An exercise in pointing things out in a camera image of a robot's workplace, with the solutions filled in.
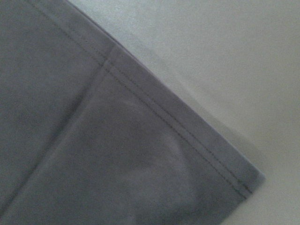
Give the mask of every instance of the stitching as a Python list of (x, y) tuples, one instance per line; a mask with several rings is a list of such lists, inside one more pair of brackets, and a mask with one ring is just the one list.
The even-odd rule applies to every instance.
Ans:
[[(58, 18), (58, 16), (51, 11), (52, 15), (55, 16), (56, 18)], [(100, 52), (98, 49), (96, 49), (95, 47), (93, 47), (91, 45), (91, 43), (86, 39), (86, 37), (84, 37), (83, 35), (81, 35), (80, 33), (78, 33), (75, 29), (71, 28), (70, 26), (66, 25), (71, 31), (73, 31), (76, 35), (78, 35), (83, 41), (85, 41), (85, 43), (87, 43), (93, 50), (95, 50), (96, 53), (98, 53), (101, 57), (103, 57), (108, 63), (110, 63), (114, 68), (116, 68), (118, 70), (119, 73), (121, 73), (122, 75), (124, 75), (134, 86), (136, 86), (139, 90), (141, 90), (143, 92), (143, 94), (145, 94), (149, 99), (151, 99), (156, 105), (158, 105), (165, 113), (167, 113), (172, 119), (174, 119), (188, 134), (190, 134), (199, 144), (201, 144), (203, 146), (203, 148), (212, 155), (212, 157), (218, 162), (220, 163), (221, 166), (223, 166), (225, 168), (225, 170), (227, 170), (236, 180), (238, 183), (240, 183), (249, 193), (253, 193), (247, 185), (244, 184), (244, 182), (242, 180), (240, 180), (224, 163), (222, 163), (222, 161), (220, 161), (217, 156), (211, 151), (209, 150), (209, 148), (207, 148), (201, 141), (199, 138), (197, 138), (193, 133), (191, 133), (177, 118), (175, 118), (171, 113), (169, 113), (161, 104), (159, 104), (153, 97), (151, 97), (147, 92), (145, 92), (134, 80), (132, 80), (127, 74), (125, 74), (123, 71), (121, 71), (117, 66), (115, 66), (114, 63), (112, 63), (107, 57), (105, 57), (105, 55)]]
[(181, 133), (179, 133), (170, 123), (168, 123), (161, 115), (159, 115), (156, 111), (154, 111), (151, 106), (146, 103), (141, 97), (139, 97), (135, 92), (133, 92), (132, 89), (130, 89), (128, 86), (126, 86), (122, 81), (120, 81), (114, 74), (112, 74), (108, 69), (104, 68), (104, 70), (109, 73), (120, 85), (122, 85), (124, 88), (126, 88), (128, 91), (130, 91), (137, 99), (139, 99), (141, 102), (143, 102), (158, 118), (160, 118), (165, 124), (167, 124), (179, 137), (181, 137), (186, 143), (189, 144), (192, 149), (198, 153), (204, 161), (206, 161), (211, 167), (244, 199), (246, 197), (234, 187), (234, 185), (224, 176), (222, 175), (219, 170), (203, 155), (201, 154)]
[[(43, 11), (41, 11), (34, 3), (28, 2), (28, 0), (24, 0), (26, 1), (28, 4), (30, 4), (32, 7), (34, 7), (37, 11), (39, 11), (41, 14), (43, 14), (46, 18), (48, 18), (50, 21), (52, 21), (52, 23), (59, 29), (61, 30), (69, 39), (71, 39), (72, 41), (74, 41), (76, 44), (78, 44), (78, 46), (80, 46), (80, 48), (82, 48), (93, 60), (95, 60), (97, 63), (98, 59), (96, 59), (93, 55), (91, 55), (90, 52), (88, 52), (81, 44), (79, 44), (77, 41), (75, 41), (68, 33), (66, 33), (61, 27), (59, 27), (47, 14), (45, 14)], [(52, 13), (53, 16), (55, 16), (57, 19), (61, 20), (60, 18), (58, 18), (58, 16), (56, 14), (54, 14), (54, 12), (50, 11)], [(157, 104), (164, 112), (166, 112), (171, 118), (173, 118), (178, 124), (180, 124), (182, 126), (182, 128), (184, 128), (194, 139), (196, 139), (205, 150), (207, 150), (212, 156), (213, 158), (219, 162), (240, 184), (243, 185), (243, 187), (249, 192), (252, 193), (251, 190), (249, 190), (249, 188), (240, 180), (238, 179), (234, 173), (232, 171), (229, 170), (229, 168), (227, 166), (225, 166), (216, 156), (215, 154), (210, 151), (207, 147), (204, 146), (204, 144), (197, 138), (195, 137), (194, 134), (192, 134), (180, 121), (178, 121), (174, 116), (172, 116), (164, 107), (162, 107), (159, 103), (157, 103), (156, 100), (154, 100), (149, 94), (147, 94), (135, 81), (133, 81), (127, 74), (125, 74), (123, 71), (121, 71), (119, 68), (117, 68), (109, 59), (107, 59), (99, 50), (97, 50), (96, 48), (94, 48), (91, 43), (81, 34), (79, 34), (76, 30), (72, 29), (71, 27), (67, 26), (71, 31), (73, 31), (76, 35), (78, 35), (83, 41), (85, 41), (85, 43), (89, 44), (89, 46), (92, 47), (93, 50), (96, 51), (96, 53), (98, 53), (101, 57), (103, 57), (105, 59), (105, 61), (107, 61), (108, 63), (110, 63), (114, 68), (116, 68), (122, 75), (124, 75), (134, 86), (136, 86), (138, 89), (140, 89), (143, 94), (145, 94), (149, 99), (151, 99), (155, 104)], [(194, 150), (196, 150), (196, 152), (198, 154), (200, 154), (200, 156), (211, 165), (211, 167), (239, 194), (241, 195), (244, 199), (246, 199), (246, 197), (240, 193), (239, 190), (237, 190), (234, 185), (224, 176), (222, 175), (217, 168), (206, 158), (204, 157), (185, 137), (182, 136), (182, 134), (180, 134), (171, 124), (169, 124), (163, 117), (161, 117), (156, 111), (154, 111), (151, 106), (149, 106), (145, 101), (143, 101), (137, 94), (135, 94), (135, 92), (133, 92), (129, 87), (127, 87), (124, 83), (122, 83), (117, 77), (115, 77), (114, 75), (112, 75), (110, 72), (108, 72), (111, 76), (113, 76), (120, 84), (122, 84), (126, 89), (128, 89), (130, 92), (132, 92), (140, 101), (142, 101), (156, 116), (158, 116), (164, 123), (166, 123), (171, 129), (173, 129), (183, 140), (185, 140)]]

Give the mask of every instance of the seam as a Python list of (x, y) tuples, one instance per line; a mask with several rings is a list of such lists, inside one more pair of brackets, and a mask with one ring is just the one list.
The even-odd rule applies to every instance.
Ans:
[[(61, 20), (53, 11), (50, 11), (52, 13), (53, 16), (55, 16), (56, 18), (58, 18), (59, 20)], [(133, 79), (130, 78), (130, 76), (128, 76), (127, 74), (125, 74), (123, 71), (121, 71), (114, 63), (112, 63), (109, 59), (107, 59), (105, 57), (105, 55), (100, 52), (97, 48), (93, 47), (91, 45), (91, 43), (86, 39), (86, 37), (84, 37), (83, 35), (81, 35), (80, 33), (78, 33), (75, 29), (71, 28), (70, 26), (66, 25), (71, 31), (73, 31), (77, 36), (79, 36), (85, 43), (87, 43), (97, 54), (99, 54), (102, 58), (104, 58), (105, 60), (107, 60), (108, 63), (110, 63), (114, 68), (116, 68), (118, 70), (119, 73), (121, 73), (122, 75), (124, 75), (134, 86), (136, 86), (140, 91), (142, 91), (142, 93), (144, 95), (146, 95), (149, 99), (151, 99), (151, 101), (153, 101), (157, 106), (159, 106), (159, 108), (161, 108), (166, 114), (168, 114), (173, 120), (175, 120), (189, 135), (191, 135), (201, 146), (203, 146), (203, 148), (209, 153), (211, 154), (211, 156), (221, 165), (225, 168), (226, 171), (228, 171), (236, 180), (239, 184), (241, 184), (249, 193), (253, 193), (248, 186), (241, 180), (239, 179), (221, 160), (218, 159), (218, 157), (209, 149), (207, 148), (201, 141), (199, 138), (197, 138), (192, 132), (190, 132), (176, 117), (174, 117), (170, 112), (168, 112), (161, 104), (159, 104), (153, 97), (151, 97), (147, 92), (145, 92)]]
[[(26, 1), (28, 4), (30, 4), (32, 7), (34, 7), (37, 11), (39, 11), (40, 13), (42, 13), (46, 18), (48, 18), (50, 21), (52, 21), (52, 23), (59, 28), (69, 39), (71, 39), (72, 41), (74, 41), (75, 43), (77, 43), (90, 57), (92, 57), (95, 61), (98, 62), (98, 59), (96, 59), (93, 55), (91, 55), (90, 52), (88, 52), (80, 43), (78, 43), (77, 41), (75, 41), (68, 33), (66, 33), (61, 27), (58, 26), (57, 23), (55, 23), (47, 14), (45, 14), (43, 11), (41, 11), (34, 3), (28, 2), (28, 0), (24, 0)], [(41, 5), (43, 5), (50, 13), (52, 13), (53, 16), (55, 16), (57, 19), (59, 19), (61, 21), (61, 19), (51, 10), (48, 9), (47, 6), (45, 6), (43, 3), (39, 2)], [(209, 150), (206, 146), (204, 146), (204, 144), (194, 135), (192, 134), (180, 121), (178, 121), (173, 115), (171, 115), (163, 106), (161, 106), (156, 100), (154, 100), (148, 93), (146, 93), (135, 81), (133, 81), (127, 74), (125, 74), (123, 71), (121, 71), (119, 68), (117, 68), (115, 66), (114, 63), (112, 63), (107, 57), (105, 57), (99, 50), (97, 50), (96, 48), (94, 48), (91, 43), (86, 39), (86, 37), (84, 37), (83, 35), (79, 34), (76, 30), (74, 30), (73, 28), (71, 28), (70, 26), (67, 26), (71, 31), (73, 31), (76, 35), (78, 35), (83, 41), (85, 41), (85, 43), (87, 43), (89, 46), (92, 47), (93, 50), (96, 51), (96, 53), (98, 53), (102, 58), (105, 59), (105, 61), (107, 61), (108, 63), (110, 63), (114, 68), (116, 68), (122, 75), (124, 75), (134, 86), (136, 86), (139, 90), (141, 90), (143, 92), (143, 94), (145, 94), (149, 99), (151, 99), (156, 105), (158, 105), (165, 113), (167, 113), (171, 118), (173, 118), (178, 124), (180, 124), (180, 126), (186, 130), (195, 140), (197, 140), (202, 146), (203, 148), (210, 153), (213, 158), (220, 164), (222, 165), (225, 170), (227, 170), (236, 180), (238, 183), (240, 183), (249, 193), (252, 193), (251, 190), (249, 190), (249, 188), (243, 183), (243, 181), (241, 181), (239, 178), (237, 178), (237, 176), (227, 167), (224, 165), (224, 163), (222, 163), (216, 156), (215, 154)], [(130, 92), (132, 92), (139, 100), (141, 100), (144, 104), (147, 105), (147, 107), (153, 112), (155, 113), (164, 123), (166, 123), (171, 129), (173, 129), (183, 140), (185, 140), (194, 150), (197, 151), (198, 154), (200, 154), (202, 156), (202, 158), (211, 165), (211, 167), (239, 194), (241, 195), (244, 199), (246, 199), (246, 197), (240, 193), (239, 190), (237, 190), (234, 185), (224, 176), (222, 175), (217, 168), (207, 159), (205, 158), (200, 152), (199, 150), (197, 150), (185, 137), (183, 137), (182, 134), (180, 134), (171, 124), (169, 124), (163, 117), (161, 117), (156, 111), (154, 111), (151, 106), (149, 106), (145, 101), (143, 101), (135, 92), (133, 92), (129, 87), (127, 87), (124, 83), (122, 83), (119, 79), (117, 79), (117, 77), (115, 77), (114, 75), (112, 75), (112, 73), (108, 72), (111, 76), (113, 76), (119, 83), (121, 83), (124, 87), (126, 87), (128, 90), (130, 90)]]

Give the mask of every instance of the white table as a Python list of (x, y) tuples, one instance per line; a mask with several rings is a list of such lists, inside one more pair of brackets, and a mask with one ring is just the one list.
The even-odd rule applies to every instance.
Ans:
[(223, 225), (300, 224), (300, 1), (71, 2), (265, 173)]

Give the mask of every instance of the white surface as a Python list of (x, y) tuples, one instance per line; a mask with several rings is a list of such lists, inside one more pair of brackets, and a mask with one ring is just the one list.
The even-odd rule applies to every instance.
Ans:
[(300, 1), (71, 2), (265, 173), (223, 225), (300, 224)]

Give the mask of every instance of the gray fabric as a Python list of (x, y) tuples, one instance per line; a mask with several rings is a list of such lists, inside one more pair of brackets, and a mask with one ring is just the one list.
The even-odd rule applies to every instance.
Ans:
[(0, 2), (2, 225), (215, 225), (263, 175), (66, 1)]

